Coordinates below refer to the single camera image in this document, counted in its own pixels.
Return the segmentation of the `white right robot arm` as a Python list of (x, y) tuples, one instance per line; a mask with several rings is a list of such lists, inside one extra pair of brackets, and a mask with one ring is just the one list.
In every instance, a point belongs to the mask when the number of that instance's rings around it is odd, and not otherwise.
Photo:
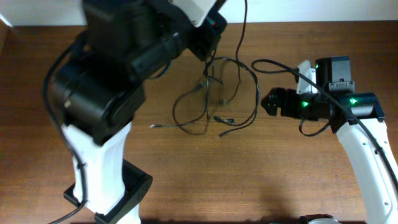
[(343, 146), (363, 197), (367, 223), (397, 223), (397, 162), (385, 114), (374, 93), (357, 93), (348, 57), (306, 60), (291, 68), (266, 61), (296, 77), (296, 89), (273, 88), (261, 105), (267, 114), (305, 121), (325, 119)]

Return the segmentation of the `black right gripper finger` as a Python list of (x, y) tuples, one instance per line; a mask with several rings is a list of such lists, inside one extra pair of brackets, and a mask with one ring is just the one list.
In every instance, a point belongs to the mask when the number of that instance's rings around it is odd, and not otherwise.
[(286, 89), (284, 88), (273, 88), (269, 94), (268, 99), (283, 99), (286, 95)]
[(280, 107), (281, 100), (275, 96), (266, 96), (261, 100), (261, 106), (270, 116), (277, 116), (277, 110)]

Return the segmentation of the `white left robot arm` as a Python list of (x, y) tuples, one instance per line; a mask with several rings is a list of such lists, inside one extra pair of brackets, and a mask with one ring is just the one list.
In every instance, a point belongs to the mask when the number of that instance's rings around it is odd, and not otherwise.
[(184, 50), (210, 57), (226, 28), (222, 1), (81, 3), (86, 29), (58, 59), (44, 87), (47, 108), (73, 156), (75, 183), (64, 193), (96, 223), (140, 223), (152, 177), (124, 158), (144, 81)]

